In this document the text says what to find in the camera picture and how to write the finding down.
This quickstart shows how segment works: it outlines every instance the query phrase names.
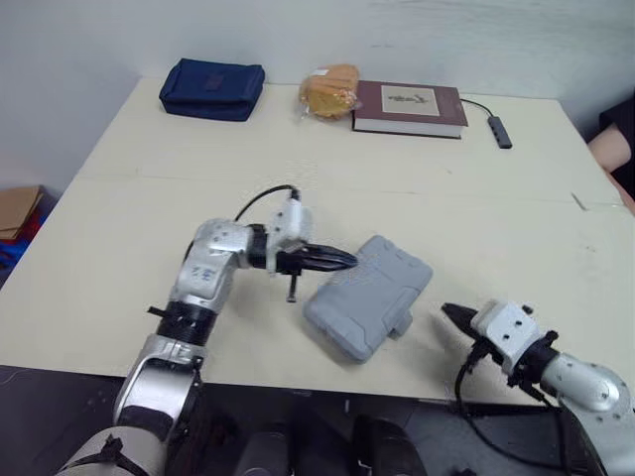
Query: gray plastic case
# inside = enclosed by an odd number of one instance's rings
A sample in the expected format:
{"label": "gray plastic case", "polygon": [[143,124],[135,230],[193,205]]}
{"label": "gray plastic case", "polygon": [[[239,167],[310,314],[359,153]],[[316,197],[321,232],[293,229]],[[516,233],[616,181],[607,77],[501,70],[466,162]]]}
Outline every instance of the gray plastic case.
{"label": "gray plastic case", "polygon": [[413,321],[410,306],[433,276],[418,258],[375,235],[357,252],[359,264],[338,271],[305,304],[305,318],[357,362]]}

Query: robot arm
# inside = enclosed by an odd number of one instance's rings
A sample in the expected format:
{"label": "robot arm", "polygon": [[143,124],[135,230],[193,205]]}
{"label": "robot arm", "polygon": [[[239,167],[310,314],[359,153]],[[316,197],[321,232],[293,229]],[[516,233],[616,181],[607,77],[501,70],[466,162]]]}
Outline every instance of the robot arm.
{"label": "robot arm", "polygon": [[626,383],[612,371],[580,362],[551,347],[554,331],[542,333],[529,314],[513,302],[492,300],[477,312],[446,303],[443,311],[459,329],[476,340],[481,355],[490,354],[508,376],[530,396],[540,384],[556,397],[578,423],[597,474],[635,473],[635,414]]}
{"label": "robot arm", "polygon": [[302,270],[328,272],[357,264],[348,253],[309,244],[311,214],[294,187],[283,188],[292,190],[290,197],[267,227],[223,219],[198,227],[166,308],[149,309],[161,321],[157,332],[146,339],[119,392],[115,425],[91,438],[59,475],[163,474],[169,443],[187,432],[201,387],[205,344],[237,269],[253,267],[291,275],[287,300],[295,301],[296,279]]}

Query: bread in plastic bag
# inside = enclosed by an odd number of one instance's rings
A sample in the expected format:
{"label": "bread in plastic bag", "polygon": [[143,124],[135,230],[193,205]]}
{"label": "bread in plastic bag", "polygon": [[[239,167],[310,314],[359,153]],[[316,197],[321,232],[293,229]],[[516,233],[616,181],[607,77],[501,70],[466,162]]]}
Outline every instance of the bread in plastic bag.
{"label": "bread in plastic bag", "polygon": [[359,71],[352,64],[330,64],[316,69],[300,86],[300,102],[309,114],[339,119],[358,106]]}

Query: book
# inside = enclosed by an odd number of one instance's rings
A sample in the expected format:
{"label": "book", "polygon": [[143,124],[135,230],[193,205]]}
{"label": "book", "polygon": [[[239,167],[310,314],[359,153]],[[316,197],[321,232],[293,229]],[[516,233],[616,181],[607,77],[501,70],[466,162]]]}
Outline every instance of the book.
{"label": "book", "polygon": [[359,81],[353,131],[460,139],[467,119],[455,87]]}

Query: white table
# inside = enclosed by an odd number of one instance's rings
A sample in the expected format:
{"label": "white table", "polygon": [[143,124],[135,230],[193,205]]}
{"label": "white table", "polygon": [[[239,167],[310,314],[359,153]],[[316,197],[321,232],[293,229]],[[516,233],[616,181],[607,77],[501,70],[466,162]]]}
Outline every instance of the white table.
{"label": "white table", "polygon": [[[293,86],[266,86],[247,123],[171,116],[161,85],[139,82],[0,292],[0,363],[126,375],[158,323],[145,310],[165,305],[198,225],[291,182],[314,241],[354,251],[381,233],[430,263],[433,280],[406,335],[355,365],[285,303],[287,279],[239,271],[207,382],[445,399],[470,342],[441,304],[497,297],[530,303],[559,348],[635,387],[633,219],[556,101],[473,96],[502,117],[514,148],[501,151],[468,105],[454,141],[299,121]],[[281,198],[245,221],[266,222]],[[300,301],[325,279],[306,273]],[[532,403],[490,363],[465,394]]]}

